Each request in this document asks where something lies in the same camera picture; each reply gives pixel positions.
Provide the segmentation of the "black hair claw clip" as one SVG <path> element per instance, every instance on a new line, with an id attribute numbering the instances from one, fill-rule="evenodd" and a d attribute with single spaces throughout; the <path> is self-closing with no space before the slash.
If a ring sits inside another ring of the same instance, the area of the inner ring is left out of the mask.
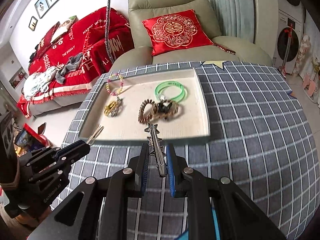
<path id="1" fill-rule="evenodd" d="M 157 103 L 157 113 L 168 114 L 170 112 L 171 107 L 172 107 L 171 100 L 161 100 L 159 103 Z"/>

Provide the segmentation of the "grey cloth on sofa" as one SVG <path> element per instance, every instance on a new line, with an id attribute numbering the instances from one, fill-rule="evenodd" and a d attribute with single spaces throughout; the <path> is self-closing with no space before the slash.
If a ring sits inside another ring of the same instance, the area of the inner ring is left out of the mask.
<path id="1" fill-rule="evenodd" d="M 79 53 L 75 56 L 71 56 L 67 63 L 56 72 L 55 79 L 57 83 L 63 84 L 66 80 L 66 75 L 70 72 L 74 72 L 79 69 L 82 62 L 83 53 Z"/>

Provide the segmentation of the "silver star hair clip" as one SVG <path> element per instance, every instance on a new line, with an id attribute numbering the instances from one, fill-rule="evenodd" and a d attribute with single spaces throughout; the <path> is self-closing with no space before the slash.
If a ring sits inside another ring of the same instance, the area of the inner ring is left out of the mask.
<path id="1" fill-rule="evenodd" d="M 159 176 L 163 178 L 168 175 L 168 169 L 164 160 L 164 157 L 166 156 L 164 153 L 164 146 L 161 146 L 162 139 L 158 137 L 159 130 L 157 127 L 157 124 L 148 123 L 148 126 L 144 131 L 149 134 L 147 136 L 147 140 L 149 142 L 149 154 L 155 157 Z"/>

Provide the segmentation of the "red embroidered cushion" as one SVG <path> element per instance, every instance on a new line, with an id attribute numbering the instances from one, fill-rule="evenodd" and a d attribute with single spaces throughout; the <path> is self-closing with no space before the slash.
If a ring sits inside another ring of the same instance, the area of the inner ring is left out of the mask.
<path id="1" fill-rule="evenodd" d="M 193 9 L 143 20 L 142 24 L 151 40 L 152 56 L 213 44 Z"/>

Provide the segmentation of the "flexible phone holder stand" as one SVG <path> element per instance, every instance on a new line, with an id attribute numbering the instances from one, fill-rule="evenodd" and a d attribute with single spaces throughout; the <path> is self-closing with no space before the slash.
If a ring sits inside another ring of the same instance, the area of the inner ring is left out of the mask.
<path id="1" fill-rule="evenodd" d="M 107 0 L 107 7 L 106 7 L 106 25 L 105 25 L 105 47 L 107 55 L 110 59 L 110 62 L 114 64 L 114 57 L 112 55 L 112 49 L 109 44 L 109 31 L 110 31 L 110 13 L 111 13 L 111 0 Z"/>

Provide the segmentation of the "white cloth on sofa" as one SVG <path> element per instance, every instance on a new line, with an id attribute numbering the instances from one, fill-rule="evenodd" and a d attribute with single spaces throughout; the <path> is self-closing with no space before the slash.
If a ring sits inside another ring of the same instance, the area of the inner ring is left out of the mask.
<path id="1" fill-rule="evenodd" d="M 23 87 L 24 98 L 30 101 L 37 93 L 46 93 L 49 84 L 55 79 L 58 71 L 56 66 L 49 67 L 45 72 L 34 72 L 25 81 Z"/>

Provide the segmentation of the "teal curtain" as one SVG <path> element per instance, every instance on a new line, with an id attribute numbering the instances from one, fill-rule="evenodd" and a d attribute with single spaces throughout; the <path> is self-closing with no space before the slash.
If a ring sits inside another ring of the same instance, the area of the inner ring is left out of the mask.
<path id="1" fill-rule="evenodd" d="M 254 0 L 209 0 L 217 15 L 224 36 L 254 42 Z"/>

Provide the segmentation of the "silver heart key pendant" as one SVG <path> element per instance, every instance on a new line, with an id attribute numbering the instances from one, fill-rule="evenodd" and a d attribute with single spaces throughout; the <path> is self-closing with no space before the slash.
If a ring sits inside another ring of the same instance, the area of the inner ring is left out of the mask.
<path id="1" fill-rule="evenodd" d="M 120 97 L 117 97 L 116 101 L 112 101 L 109 104 L 110 116 L 115 117 L 118 114 L 122 105 L 123 105 L 123 100 Z"/>

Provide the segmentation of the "blue star sticker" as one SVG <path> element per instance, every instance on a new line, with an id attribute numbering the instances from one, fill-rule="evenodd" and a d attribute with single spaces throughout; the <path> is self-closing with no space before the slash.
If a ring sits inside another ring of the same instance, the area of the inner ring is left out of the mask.
<path id="1" fill-rule="evenodd" d="M 191 218 L 189 228 L 176 239 L 221 239 L 215 208 L 212 207 L 210 216 L 208 211 L 205 211 L 204 215 L 199 214 L 195 213 L 196 216 Z"/>

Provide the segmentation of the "washing machine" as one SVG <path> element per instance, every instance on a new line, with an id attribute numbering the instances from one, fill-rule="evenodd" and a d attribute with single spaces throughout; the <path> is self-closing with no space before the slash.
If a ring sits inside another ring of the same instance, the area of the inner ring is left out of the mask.
<path id="1" fill-rule="evenodd" d="M 297 20 L 301 20 L 303 16 L 303 6 L 300 0 L 278 0 L 278 7 L 280 11 Z"/>
<path id="2" fill-rule="evenodd" d="M 304 23 L 279 10 L 278 32 L 273 55 L 273 66 L 279 68 L 286 57 L 285 72 L 292 74 L 296 64 Z"/>

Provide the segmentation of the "sofa throw pillows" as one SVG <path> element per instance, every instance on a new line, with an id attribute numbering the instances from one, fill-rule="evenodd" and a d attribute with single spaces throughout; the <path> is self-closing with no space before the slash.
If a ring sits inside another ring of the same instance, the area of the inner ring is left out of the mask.
<path id="1" fill-rule="evenodd" d="M 54 44 L 64 33 L 69 31 L 77 20 L 78 17 L 74 15 L 67 18 L 67 20 L 62 23 L 58 21 L 53 25 L 37 45 L 35 59 L 40 58 L 52 44 Z"/>

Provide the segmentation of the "sofa with red blanket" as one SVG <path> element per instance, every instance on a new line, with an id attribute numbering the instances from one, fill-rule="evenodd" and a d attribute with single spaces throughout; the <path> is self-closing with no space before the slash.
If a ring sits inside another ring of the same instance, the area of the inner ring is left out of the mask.
<path id="1" fill-rule="evenodd" d="M 29 118 L 82 102 L 96 79 L 133 48 L 128 20 L 102 7 L 53 25 L 30 58 L 17 107 Z"/>

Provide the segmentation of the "green plastic bangle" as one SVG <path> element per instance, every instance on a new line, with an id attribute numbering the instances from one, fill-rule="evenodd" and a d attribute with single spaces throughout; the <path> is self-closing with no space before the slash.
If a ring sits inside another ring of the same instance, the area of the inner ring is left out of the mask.
<path id="1" fill-rule="evenodd" d="M 186 89 L 178 81 L 164 81 L 156 86 L 154 94 L 159 101 L 170 99 L 180 102 L 186 96 Z"/>

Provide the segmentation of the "pink slippers rack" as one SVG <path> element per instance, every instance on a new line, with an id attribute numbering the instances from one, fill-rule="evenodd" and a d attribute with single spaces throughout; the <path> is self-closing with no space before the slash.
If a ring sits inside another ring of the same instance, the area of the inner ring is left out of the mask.
<path id="1" fill-rule="evenodd" d="M 319 57 L 311 58 L 312 72 L 306 73 L 303 78 L 303 90 L 308 98 L 319 107 Z"/>

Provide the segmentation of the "yellow star sticker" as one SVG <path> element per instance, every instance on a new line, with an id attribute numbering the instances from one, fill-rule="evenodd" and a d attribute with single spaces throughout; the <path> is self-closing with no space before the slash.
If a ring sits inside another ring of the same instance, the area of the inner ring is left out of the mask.
<path id="1" fill-rule="evenodd" d="M 213 65 L 216 67 L 219 67 L 220 69 L 224 69 L 224 63 L 226 63 L 227 61 L 204 61 L 202 63 L 203 66 L 208 66 L 208 65 Z"/>

